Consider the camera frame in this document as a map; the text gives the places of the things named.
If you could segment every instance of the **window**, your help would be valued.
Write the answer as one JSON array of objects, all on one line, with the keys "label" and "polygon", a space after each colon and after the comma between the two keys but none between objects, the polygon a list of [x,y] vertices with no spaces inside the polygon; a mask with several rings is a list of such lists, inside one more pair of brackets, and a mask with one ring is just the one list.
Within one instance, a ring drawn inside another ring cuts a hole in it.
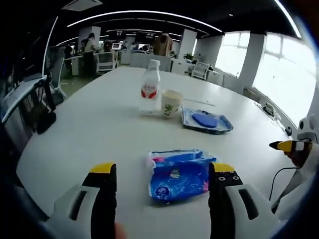
[{"label": "window", "polygon": [[215,67],[239,77],[246,57],[249,32],[231,32],[223,36]]},{"label": "window", "polygon": [[253,87],[298,125],[307,115],[315,92],[314,54],[301,41],[268,33]]}]

